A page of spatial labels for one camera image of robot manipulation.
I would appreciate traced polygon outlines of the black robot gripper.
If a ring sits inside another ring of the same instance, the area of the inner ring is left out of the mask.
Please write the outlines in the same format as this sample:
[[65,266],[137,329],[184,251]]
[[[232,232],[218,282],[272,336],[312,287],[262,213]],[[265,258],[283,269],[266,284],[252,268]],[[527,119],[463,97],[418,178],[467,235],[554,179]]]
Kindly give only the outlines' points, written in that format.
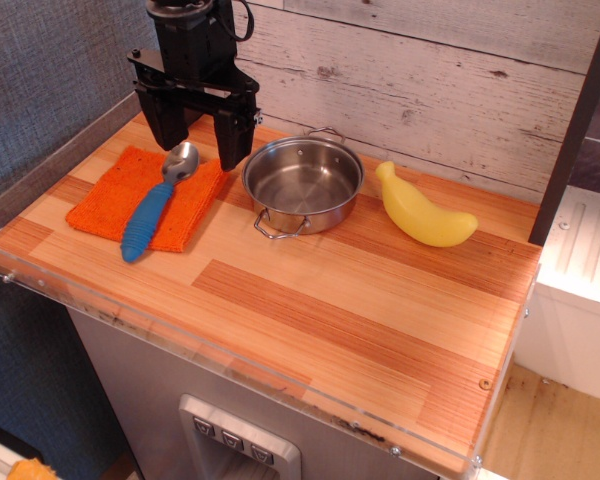
[[245,32],[236,32],[231,1],[148,1],[159,49],[134,49],[128,60],[136,71],[135,92],[156,143],[169,151],[189,135],[203,114],[160,98],[183,95],[201,104],[224,93],[244,105],[223,105],[213,113],[217,150],[223,171],[234,170],[251,154],[258,107],[256,80],[235,64],[237,45],[254,33],[255,19],[243,2]]

